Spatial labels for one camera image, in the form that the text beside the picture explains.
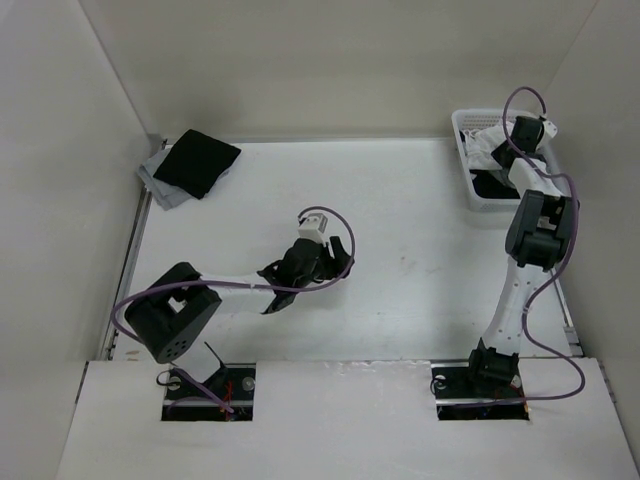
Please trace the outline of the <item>white tank top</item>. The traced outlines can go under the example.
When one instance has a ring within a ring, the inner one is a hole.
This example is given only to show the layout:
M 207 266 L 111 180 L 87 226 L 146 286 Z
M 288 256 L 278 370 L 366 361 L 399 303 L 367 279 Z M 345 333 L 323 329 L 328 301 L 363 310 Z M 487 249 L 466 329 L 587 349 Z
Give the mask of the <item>white tank top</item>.
M 510 134 L 514 122 L 507 121 L 507 131 Z M 502 125 L 500 123 L 482 130 L 463 131 L 465 140 L 466 163 L 470 170 L 498 171 L 502 169 L 492 158 L 491 152 L 503 141 L 506 141 Z M 538 147 L 549 143 L 552 139 L 542 138 Z

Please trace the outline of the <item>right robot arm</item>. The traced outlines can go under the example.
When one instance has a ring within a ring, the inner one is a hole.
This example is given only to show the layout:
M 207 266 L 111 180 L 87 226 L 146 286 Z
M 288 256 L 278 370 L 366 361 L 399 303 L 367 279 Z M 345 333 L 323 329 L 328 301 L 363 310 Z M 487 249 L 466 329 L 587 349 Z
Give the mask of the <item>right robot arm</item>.
M 507 274 L 493 318 L 464 370 L 464 384 L 483 396 L 507 388 L 519 375 L 519 353 L 532 299 L 561 264 L 575 237 L 576 206 L 556 186 L 538 156 L 549 123 L 518 116 L 506 128 L 505 141 L 492 152 L 506 172 L 520 203 L 507 231 Z

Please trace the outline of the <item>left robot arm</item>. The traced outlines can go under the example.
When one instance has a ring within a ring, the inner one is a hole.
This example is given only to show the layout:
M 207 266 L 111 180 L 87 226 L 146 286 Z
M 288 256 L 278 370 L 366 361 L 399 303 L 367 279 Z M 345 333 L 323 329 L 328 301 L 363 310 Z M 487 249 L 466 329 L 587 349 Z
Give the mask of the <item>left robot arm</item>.
M 179 262 L 133 300 L 124 318 L 159 364 L 186 371 L 190 386 L 206 399 L 224 387 L 222 361 L 207 358 L 207 325 L 240 314 L 271 315 L 289 307 L 301 290 L 349 275 L 354 254 L 338 236 L 327 243 L 299 238 L 284 256 L 248 277 L 204 285 L 188 262 Z

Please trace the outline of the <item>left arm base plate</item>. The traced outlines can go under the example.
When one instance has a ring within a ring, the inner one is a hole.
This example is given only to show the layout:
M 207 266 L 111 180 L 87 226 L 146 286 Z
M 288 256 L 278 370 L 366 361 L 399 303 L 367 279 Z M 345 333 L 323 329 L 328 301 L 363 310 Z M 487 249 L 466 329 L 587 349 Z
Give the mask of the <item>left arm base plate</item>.
M 219 406 L 175 368 L 162 371 L 156 384 L 164 388 L 161 420 L 164 422 L 246 422 L 253 419 L 256 391 L 254 364 L 220 366 L 207 380 L 200 381 L 232 412 Z

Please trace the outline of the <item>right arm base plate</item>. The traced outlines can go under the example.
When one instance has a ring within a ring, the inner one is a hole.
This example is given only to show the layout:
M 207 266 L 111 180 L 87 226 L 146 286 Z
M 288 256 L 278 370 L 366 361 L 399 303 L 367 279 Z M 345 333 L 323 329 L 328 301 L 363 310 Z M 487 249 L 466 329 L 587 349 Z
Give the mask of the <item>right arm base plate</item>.
M 430 390 L 436 414 L 442 421 L 497 421 L 530 419 L 528 406 L 516 401 L 524 396 L 519 378 L 515 382 L 473 382 L 466 362 L 432 363 Z

